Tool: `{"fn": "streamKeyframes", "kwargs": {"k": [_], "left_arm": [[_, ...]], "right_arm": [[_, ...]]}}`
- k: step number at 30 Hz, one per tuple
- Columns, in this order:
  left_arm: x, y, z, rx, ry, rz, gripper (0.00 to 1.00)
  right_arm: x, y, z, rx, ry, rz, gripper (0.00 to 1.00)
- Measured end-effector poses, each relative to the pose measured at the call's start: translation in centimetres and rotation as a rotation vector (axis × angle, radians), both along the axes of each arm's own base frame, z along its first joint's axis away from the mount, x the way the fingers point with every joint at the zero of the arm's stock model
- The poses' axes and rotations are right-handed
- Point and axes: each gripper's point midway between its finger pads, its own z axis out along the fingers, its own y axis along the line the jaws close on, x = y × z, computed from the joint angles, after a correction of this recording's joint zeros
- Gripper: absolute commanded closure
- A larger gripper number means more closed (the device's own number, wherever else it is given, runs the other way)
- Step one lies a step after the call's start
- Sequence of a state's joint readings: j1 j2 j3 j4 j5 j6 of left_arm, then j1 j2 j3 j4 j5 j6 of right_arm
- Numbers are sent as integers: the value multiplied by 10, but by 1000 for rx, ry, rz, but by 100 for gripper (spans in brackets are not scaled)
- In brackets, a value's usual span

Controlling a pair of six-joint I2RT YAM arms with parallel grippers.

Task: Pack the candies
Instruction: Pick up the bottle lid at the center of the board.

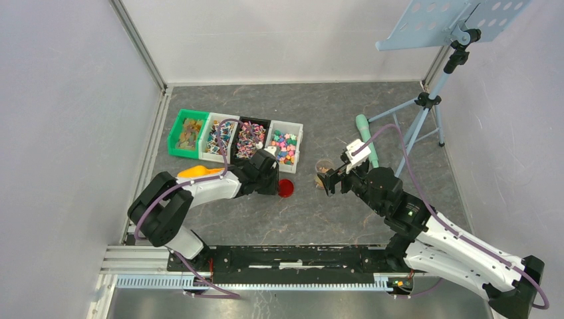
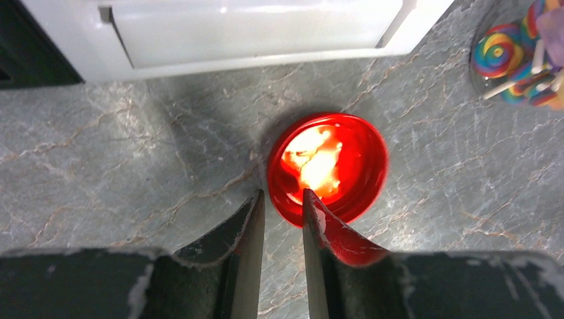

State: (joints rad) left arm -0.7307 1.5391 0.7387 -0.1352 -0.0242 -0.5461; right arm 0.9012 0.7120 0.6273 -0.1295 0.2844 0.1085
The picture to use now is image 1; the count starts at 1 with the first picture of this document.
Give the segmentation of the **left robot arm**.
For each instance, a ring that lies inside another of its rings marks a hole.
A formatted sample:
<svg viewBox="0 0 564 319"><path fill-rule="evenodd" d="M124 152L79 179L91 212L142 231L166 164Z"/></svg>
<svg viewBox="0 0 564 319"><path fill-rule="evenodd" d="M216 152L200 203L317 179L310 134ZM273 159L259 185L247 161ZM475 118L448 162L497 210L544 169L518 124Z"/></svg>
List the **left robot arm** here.
<svg viewBox="0 0 564 319"><path fill-rule="evenodd" d="M209 262L206 244L184 226L191 208L244 195L277 195L279 162L275 147L255 152L250 159L221 169L195 166L174 177L167 171L157 174L133 201L127 216L154 247L168 247L180 253L192 270Z"/></svg>

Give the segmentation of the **clear plastic jar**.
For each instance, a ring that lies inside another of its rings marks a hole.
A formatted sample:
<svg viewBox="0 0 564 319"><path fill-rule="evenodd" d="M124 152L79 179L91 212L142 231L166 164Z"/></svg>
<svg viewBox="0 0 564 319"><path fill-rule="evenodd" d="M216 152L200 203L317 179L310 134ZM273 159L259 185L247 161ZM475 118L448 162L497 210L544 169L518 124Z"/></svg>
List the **clear plastic jar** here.
<svg viewBox="0 0 564 319"><path fill-rule="evenodd" d="M327 173L330 169L333 169L334 167L335 167L334 163L327 158L320 159L315 164L314 181L317 189L323 189L323 183L320 180L318 173Z"/></svg>

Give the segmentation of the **red jar lid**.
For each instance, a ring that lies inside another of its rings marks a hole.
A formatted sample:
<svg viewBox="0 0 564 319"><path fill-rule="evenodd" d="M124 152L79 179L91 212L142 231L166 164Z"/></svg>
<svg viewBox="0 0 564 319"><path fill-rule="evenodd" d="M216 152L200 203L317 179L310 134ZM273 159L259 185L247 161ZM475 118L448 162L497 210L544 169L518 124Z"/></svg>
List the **red jar lid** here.
<svg viewBox="0 0 564 319"><path fill-rule="evenodd" d="M282 198L292 196L295 190L293 182L289 179L280 179L278 183L278 195Z"/></svg>

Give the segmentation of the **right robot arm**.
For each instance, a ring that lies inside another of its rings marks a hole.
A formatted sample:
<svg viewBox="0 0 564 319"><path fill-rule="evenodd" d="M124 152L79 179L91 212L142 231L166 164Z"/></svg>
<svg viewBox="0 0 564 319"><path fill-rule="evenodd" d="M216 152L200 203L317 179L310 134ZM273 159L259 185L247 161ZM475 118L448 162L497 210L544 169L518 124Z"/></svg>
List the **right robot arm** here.
<svg viewBox="0 0 564 319"><path fill-rule="evenodd" d="M352 191L393 231L384 253L393 271L405 267L439 276L471 290L505 318L528 318L540 285L544 262L519 257L486 243L445 215L403 190L389 167L330 169L318 174L327 195Z"/></svg>

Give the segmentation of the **orange plastic scoop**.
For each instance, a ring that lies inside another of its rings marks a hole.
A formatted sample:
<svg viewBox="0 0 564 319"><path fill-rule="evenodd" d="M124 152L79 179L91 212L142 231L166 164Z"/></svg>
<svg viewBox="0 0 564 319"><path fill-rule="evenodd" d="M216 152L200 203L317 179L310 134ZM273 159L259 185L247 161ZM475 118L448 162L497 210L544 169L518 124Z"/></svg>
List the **orange plastic scoop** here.
<svg viewBox="0 0 564 319"><path fill-rule="evenodd" d="M207 175L218 174L224 171L224 168L207 168L203 165L197 165L189 169L185 169L177 174L179 178L199 178Z"/></svg>

